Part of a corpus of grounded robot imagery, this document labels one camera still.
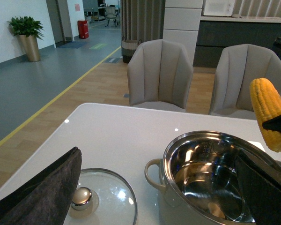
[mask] dark cabinet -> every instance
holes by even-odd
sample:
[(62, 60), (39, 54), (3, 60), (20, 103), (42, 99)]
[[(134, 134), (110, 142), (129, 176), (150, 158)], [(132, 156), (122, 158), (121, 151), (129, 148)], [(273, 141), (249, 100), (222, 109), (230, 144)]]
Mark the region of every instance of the dark cabinet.
[(253, 44), (272, 49), (281, 23), (200, 21), (195, 67), (216, 68), (225, 47)]

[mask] gray chair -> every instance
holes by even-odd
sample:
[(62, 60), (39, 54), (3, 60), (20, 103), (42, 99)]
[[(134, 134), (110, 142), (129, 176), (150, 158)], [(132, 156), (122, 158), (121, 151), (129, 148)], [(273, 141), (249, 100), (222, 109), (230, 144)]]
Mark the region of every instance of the gray chair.
[(249, 44), (224, 48), (209, 114), (255, 120), (250, 83), (261, 77), (270, 80), (281, 95), (281, 60), (272, 50)]
[(117, 16), (118, 16), (118, 13), (116, 13), (116, 8), (115, 7), (106, 7), (105, 8), (105, 19), (106, 19), (105, 27), (108, 26), (109, 20), (113, 20), (115, 26), (117, 27), (117, 24), (118, 24)]
[(186, 112), (193, 67), (184, 45), (162, 39), (140, 44), (127, 74), (131, 106)]

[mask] kitchen counter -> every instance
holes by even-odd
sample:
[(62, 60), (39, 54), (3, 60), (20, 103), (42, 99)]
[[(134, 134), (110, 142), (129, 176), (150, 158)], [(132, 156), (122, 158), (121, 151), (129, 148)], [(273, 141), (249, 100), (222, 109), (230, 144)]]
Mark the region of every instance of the kitchen counter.
[(201, 16), (201, 21), (242, 22), (242, 23), (281, 23), (279, 17), (254, 17), (232, 18), (230, 16)]
[[(75, 109), (4, 184), (0, 199), (77, 146), (82, 152), (82, 169), (112, 170), (130, 183), (138, 204), (137, 224), (158, 225), (157, 190), (145, 180), (145, 165), (162, 158), (174, 138), (196, 130), (220, 131), (259, 142), (271, 157), (281, 161), (281, 153), (266, 147), (256, 120), (86, 103)], [(157, 167), (149, 173), (158, 180)], [(68, 216), (64, 224), (71, 224)]]
[(225, 47), (252, 44), (273, 48), (281, 37), (281, 18), (201, 16), (193, 65), (216, 68)]

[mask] corn on the cob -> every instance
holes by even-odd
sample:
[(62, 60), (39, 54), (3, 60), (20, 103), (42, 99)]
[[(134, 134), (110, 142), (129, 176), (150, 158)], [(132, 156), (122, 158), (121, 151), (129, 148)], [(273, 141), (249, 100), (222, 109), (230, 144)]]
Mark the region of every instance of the corn on the cob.
[(281, 97), (266, 78), (255, 79), (250, 84), (252, 106), (263, 139), (269, 149), (281, 152), (281, 132), (263, 129), (262, 123), (281, 115)]

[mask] pot handle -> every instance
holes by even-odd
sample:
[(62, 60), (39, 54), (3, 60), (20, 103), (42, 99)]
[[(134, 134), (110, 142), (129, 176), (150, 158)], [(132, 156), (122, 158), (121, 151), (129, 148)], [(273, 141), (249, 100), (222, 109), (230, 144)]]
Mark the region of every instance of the pot handle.
[(165, 193), (165, 189), (166, 189), (166, 186), (165, 184), (158, 184), (156, 183), (155, 181), (153, 181), (150, 177), (149, 177), (149, 174), (148, 174), (148, 168), (152, 165), (157, 165), (159, 167), (160, 163), (161, 163), (161, 158), (156, 158), (156, 159), (152, 159), (151, 161), (149, 161), (146, 166), (145, 166), (145, 177), (146, 177), (146, 180), (148, 181), (148, 183), (156, 188), (157, 190), (159, 190), (162, 194)]

